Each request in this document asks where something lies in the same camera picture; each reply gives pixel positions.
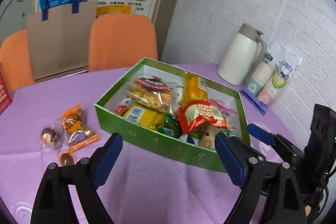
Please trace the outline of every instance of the white brick wall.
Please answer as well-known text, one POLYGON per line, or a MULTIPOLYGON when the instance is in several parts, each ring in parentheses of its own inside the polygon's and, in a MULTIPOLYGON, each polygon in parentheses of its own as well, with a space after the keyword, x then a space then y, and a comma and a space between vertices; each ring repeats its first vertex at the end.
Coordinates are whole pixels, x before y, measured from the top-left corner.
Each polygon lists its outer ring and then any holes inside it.
POLYGON ((273 110, 303 148, 314 104, 336 110, 336 2, 178 0, 163 61, 218 63, 242 23, 263 31, 268 43, 276 38, 302 55, 298 72, 273 110))

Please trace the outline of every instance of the thermos lid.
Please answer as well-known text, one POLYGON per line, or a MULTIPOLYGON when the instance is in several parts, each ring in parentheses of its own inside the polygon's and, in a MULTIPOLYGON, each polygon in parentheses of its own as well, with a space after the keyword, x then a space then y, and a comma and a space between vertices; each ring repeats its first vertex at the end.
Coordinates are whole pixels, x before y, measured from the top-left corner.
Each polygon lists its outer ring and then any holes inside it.
POLYGON ((263 32, 257 30, 256 28, 253 28, 250 25, 247 25, 245 23, 242 24, 240 30, 238 31, 240 34, 246 36, 247 38, 253 40, 254 42, 257 42, 257 37, 260 38, 261 34, 264 34, 263 32))

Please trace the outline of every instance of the green box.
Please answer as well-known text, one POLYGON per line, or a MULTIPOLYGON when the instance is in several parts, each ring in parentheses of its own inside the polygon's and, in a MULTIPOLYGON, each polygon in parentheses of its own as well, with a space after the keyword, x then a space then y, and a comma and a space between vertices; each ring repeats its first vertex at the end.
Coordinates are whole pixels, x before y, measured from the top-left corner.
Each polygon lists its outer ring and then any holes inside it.
MULTIPOLYGON (((100 127, 109 133, 118 132, 123 140, 161 156, 184 162, 189 165, 226 172, 217 152, 208 148, 189 144, 162 133, 147 129, 115 115, 112 110, 125 98, 128 85, 139 77, 140 73, 149 73, 165 81, 174 81, 180 86, 179 98, 183 90, 185 70, 165 63, 144 58, 124 74, 96 103, 100 127)), ((201 76, 208 86, 208 97, 227 103, 238 115, 228 118, 236 127, 233 130, 241 139, 250 144, 246 131, 247 121, 238 91, 201 76)))

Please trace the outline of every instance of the red box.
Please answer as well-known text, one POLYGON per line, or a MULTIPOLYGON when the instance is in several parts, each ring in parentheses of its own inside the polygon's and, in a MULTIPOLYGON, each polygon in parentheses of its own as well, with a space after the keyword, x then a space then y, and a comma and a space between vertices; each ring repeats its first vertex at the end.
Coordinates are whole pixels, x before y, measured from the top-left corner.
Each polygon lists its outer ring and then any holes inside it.
POLYGON ((5 81, 5 75, 3 70, 1 69, 0 63, 0 115, 11 104, 11 102, 12 97, 8 90, 8 86, 5 81))

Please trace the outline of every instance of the barcode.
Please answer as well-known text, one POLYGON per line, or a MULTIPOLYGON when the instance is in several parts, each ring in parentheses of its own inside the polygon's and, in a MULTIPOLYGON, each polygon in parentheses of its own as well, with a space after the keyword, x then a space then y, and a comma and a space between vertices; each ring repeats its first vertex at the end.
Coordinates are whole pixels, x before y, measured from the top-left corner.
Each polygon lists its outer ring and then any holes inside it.
POLYGON ((134 107, 132 111, 127 115, 125 120, 128 120, 130 122, 139 123, 139 120, 142 116, 142 114, 145 112, 145 110, 141 107, 134 107))
POLYGON ((222 114, 220 113, 220 111, 218 110, 217 107, 215 106, 211 106, 211 111, 213 113, 213 117, 217 120, 223 120, 223 116, 222 114))
POLYGON ((203 78, 198 77, 198 87, 201 90, 207 91, 207 82, 203 78))

